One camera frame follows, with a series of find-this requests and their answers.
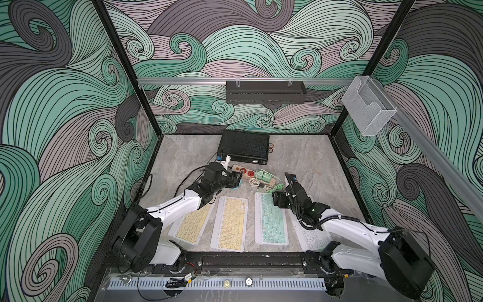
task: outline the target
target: metal bracket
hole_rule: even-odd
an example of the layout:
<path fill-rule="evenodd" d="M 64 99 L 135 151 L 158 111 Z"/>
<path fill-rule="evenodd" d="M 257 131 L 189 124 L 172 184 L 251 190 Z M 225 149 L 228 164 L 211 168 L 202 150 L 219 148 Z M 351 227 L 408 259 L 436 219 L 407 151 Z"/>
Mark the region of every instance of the metal bracket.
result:
<path fill-rule="evenodd" d="M 304 274 L 325 274 L 319 261 L 319 255 L 314 252 L 300 255 Z"/>

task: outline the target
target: wall-mounted shelf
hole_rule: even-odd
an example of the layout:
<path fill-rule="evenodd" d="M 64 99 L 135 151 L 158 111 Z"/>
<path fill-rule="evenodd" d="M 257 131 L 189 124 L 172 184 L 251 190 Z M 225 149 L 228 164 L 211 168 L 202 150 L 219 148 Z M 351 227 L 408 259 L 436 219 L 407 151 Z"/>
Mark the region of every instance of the wall-mounted shelf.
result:
<path fill-rule="evenodd" d="M 374 136 L 397 110 L 379 81 L 370 76 L 356 76 L 342 98 L 362 136 Z"/>

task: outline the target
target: marble floor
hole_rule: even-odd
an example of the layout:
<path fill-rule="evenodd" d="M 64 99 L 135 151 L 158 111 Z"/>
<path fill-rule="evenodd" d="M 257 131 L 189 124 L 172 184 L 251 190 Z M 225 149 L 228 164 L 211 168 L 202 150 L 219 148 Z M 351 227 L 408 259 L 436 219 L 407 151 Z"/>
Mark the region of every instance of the marble floor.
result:
<path fill-rule="evenodd" d="M 179 183 L 196 167 L 205 165 L 215 154 L 220 142 L 220 135 L 166 135 L 152 168 L 153 183 L 146 196 L 140 201 L 142 207 L 160 204 L 171 199 Z M 298 181 L 313 196 L 313 201 L 323 202 L 345 215 L 363 220 L 362 213 L 342 171 L 339 160 L 326 135 L 271 135 L 274 144 L 273 153 L 269 154 L 266 166 L 249 163 L 230 162 L 249 169 L 262 168 L 283 179 L 284 172 L 296 174 Z M 194 172 L 180 190 L 189 186 L 198 176 Z M 255 243 L 255 196 L 256 188 L 243 182 L 237 190 L 224 189 L 219 196 L 242 197 L 249 200 L 246 227 L 245 251 L 302 251 L 293 226 L 288 223 L 289 245 L 267 245 Z M 198 245 L 177 241 L 188 251 L 216 251 L 210 248 L 217 201 L 208 224 Z M 170 226 L 163 225 L 161 240 L 173 239 L 168 236 Z M 343 238 L 332 234 L 333 240 L 357 247 Z"/>

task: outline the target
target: vent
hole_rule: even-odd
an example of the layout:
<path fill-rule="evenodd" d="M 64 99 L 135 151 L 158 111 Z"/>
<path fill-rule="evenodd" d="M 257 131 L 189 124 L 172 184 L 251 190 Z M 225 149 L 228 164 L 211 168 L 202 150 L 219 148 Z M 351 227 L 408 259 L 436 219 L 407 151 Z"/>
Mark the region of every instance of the vent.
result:
<path fill-rule="evenodd" d="M 326 290 L 326 286 L 323 278 L 294 278 L 294 277 L 266 277 L 260 280 L 260 278 L 253 278 L 252 286 L 245 284 L 244 277 L 198 277 L 189 283 L 184 290 L 270 290 L 270 289 L 283 289 L 283 290 Z M 165 287 L 168 277 L 146 277 L 141 278 L 139 283 L 140 289 L 169 289 Z M 229 280 L 231 286 L 229 288 L 223 287 L 223 282 Z M 107 289 L 137 289 L 138 278 L 132 278 L 132 281 L 128 284 L 124 284 L 119 277 L 111 278 L 109 287 Z"/>

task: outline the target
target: enclosure wall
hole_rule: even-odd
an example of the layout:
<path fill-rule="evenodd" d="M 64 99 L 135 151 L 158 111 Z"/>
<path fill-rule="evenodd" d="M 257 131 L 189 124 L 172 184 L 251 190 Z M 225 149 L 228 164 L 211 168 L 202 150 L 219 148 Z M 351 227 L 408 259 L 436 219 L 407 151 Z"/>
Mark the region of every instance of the enclosure wall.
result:
<path fill-rule="evenodd" d="M 0 41 L 0 297 L 84 301 L 157 137 L 90 0 L 3 1 Z"/>

